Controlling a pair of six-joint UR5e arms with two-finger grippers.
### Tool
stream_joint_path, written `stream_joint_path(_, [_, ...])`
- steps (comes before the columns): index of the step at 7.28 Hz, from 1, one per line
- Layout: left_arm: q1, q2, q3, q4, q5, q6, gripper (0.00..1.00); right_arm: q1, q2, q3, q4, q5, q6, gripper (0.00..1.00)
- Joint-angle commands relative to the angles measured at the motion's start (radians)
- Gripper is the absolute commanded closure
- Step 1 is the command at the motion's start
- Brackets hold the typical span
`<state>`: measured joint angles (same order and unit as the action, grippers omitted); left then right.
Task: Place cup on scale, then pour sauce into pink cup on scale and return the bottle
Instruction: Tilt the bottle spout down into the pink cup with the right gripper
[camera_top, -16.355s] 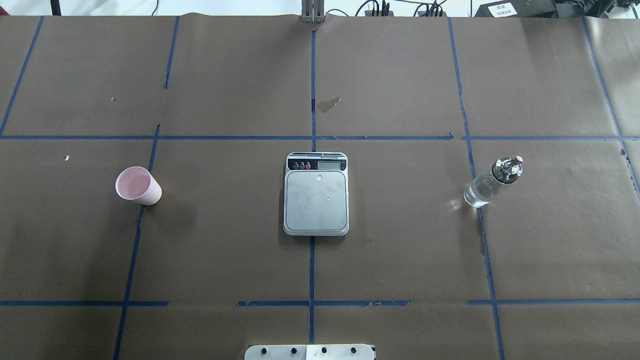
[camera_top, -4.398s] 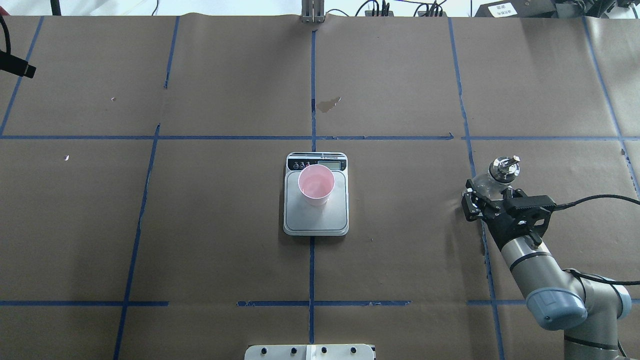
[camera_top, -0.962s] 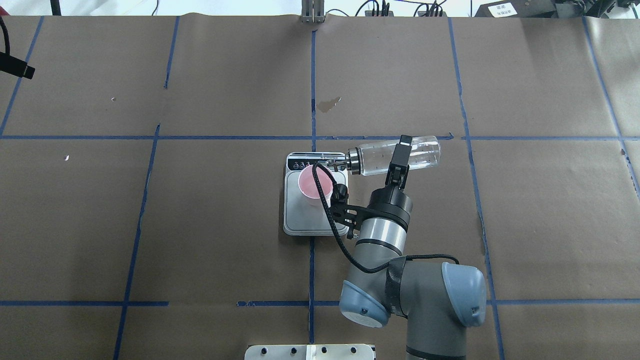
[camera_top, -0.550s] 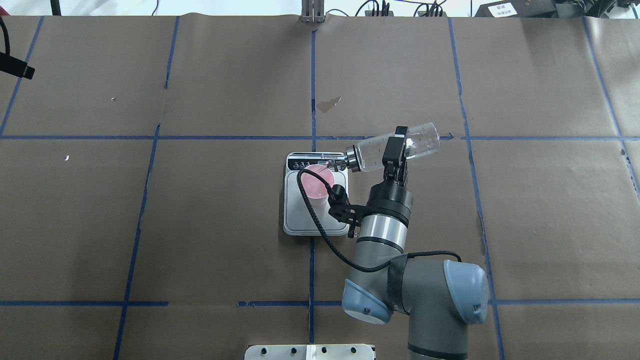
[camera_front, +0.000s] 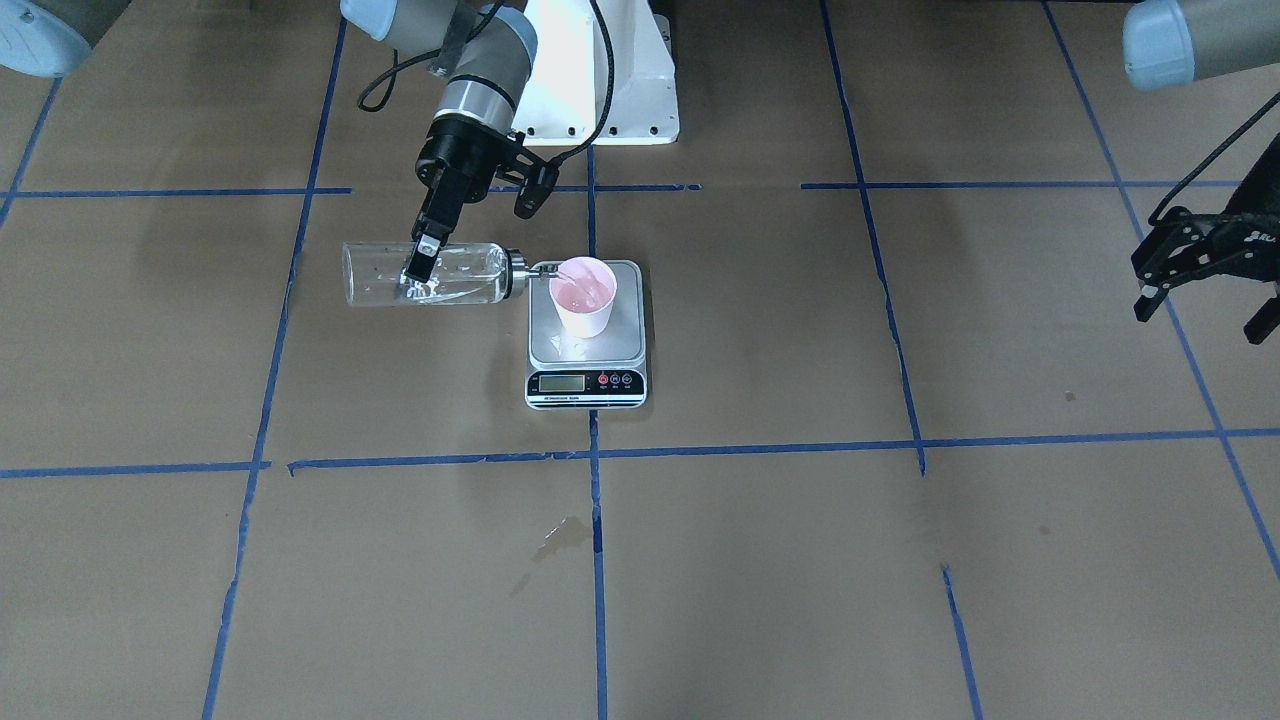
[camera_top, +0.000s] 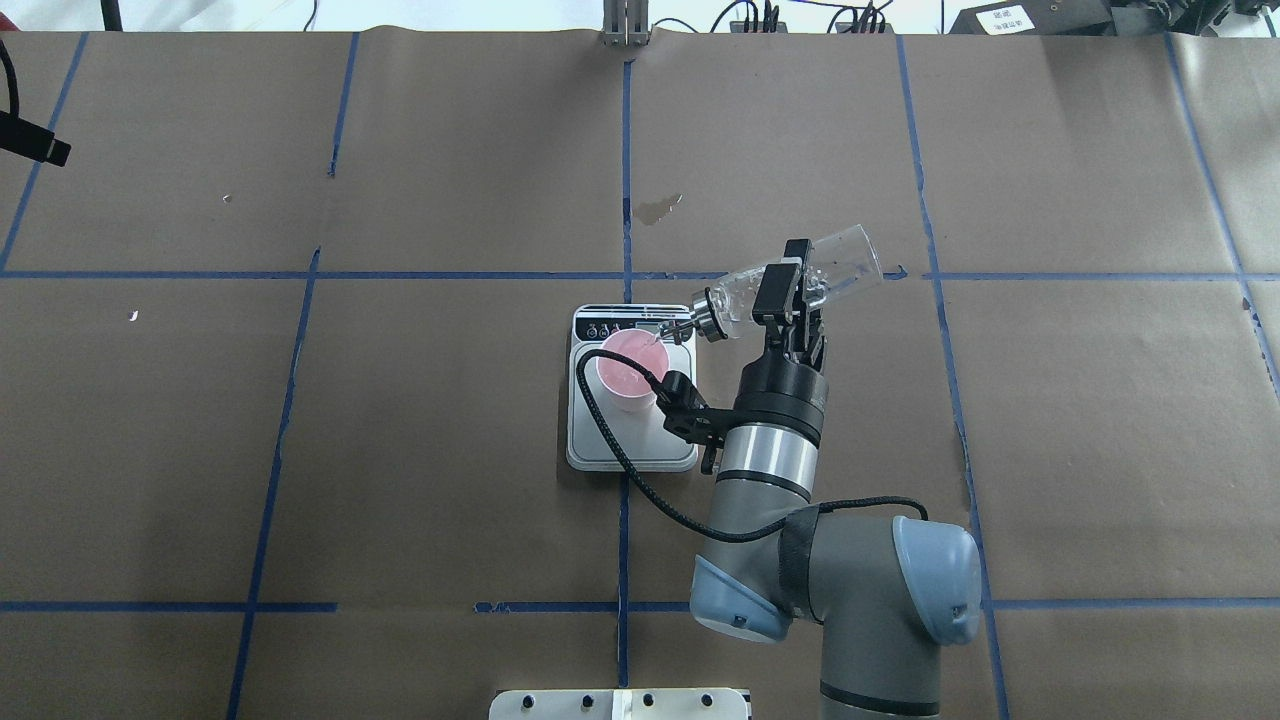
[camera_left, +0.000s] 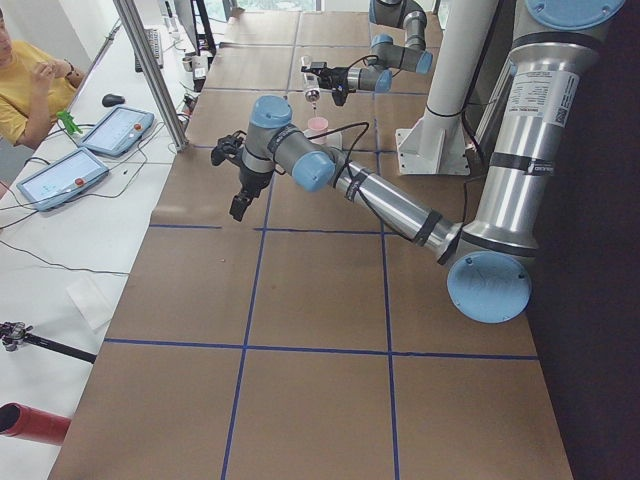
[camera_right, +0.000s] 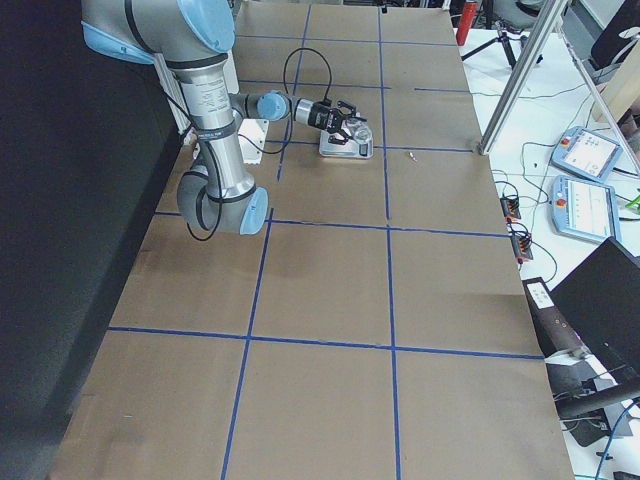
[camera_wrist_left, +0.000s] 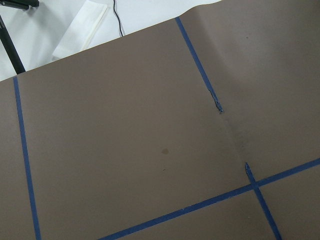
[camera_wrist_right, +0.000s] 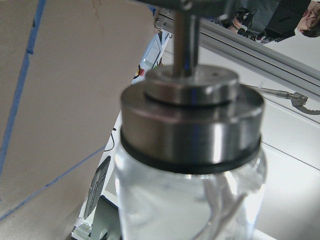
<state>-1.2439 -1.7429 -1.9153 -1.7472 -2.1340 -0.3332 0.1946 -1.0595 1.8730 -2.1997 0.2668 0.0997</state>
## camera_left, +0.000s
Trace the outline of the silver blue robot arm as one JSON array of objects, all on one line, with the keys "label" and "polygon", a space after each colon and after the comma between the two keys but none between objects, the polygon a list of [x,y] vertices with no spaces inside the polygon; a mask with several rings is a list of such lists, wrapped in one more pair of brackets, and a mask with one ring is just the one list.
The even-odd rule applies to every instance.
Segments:
[{"label": "silver blue robot arm", "polygon": [[[365,68],[305,68],[337,104],[358,90],[387,91],[394,70],[431,74],[423,116],[396,133],[399,167],[405,174],[460,175],[466,162],[459,144],[467,92],[497,5],[453,4],[438,55],[425,44],[427,19],[413,1],[373,1],[369,19],[402,29],[403,45],[387,35],[371,44]],[[211,161],[239,170],[240,192],[230,212],[241,220],[247,207],[284,170],[309,192],[324,187],[371,211],[408,241],[431,249],[448,268],[452,303],[467,317],[501,323],[518,316],[531,296],[528,265],[537,253],[532,230],[554,157],[584,72],[599,50],[619,1],[520,1],[503,75],[512,80],[475,219],[447,220],[420,204],[311,130],[292,121],[289,103],[265,95],[254,104],[248,127],[221,138]]]},{"label": "silver blue robot arm", "polygon": [[331,93],[335,105],[342,106],[348,95],[357,91],[389,91],[394,75],[400,71],[420,75],[429,72],[433,55],[426,48],[427,15],[417,2],[371,1],[369,21],[403,30],[405,42],[397,45],[390,35],[378,34],[371,41],[369,54],[342,67],[303,56],[304,98],[311,105],[317,104],[323,90]]}]

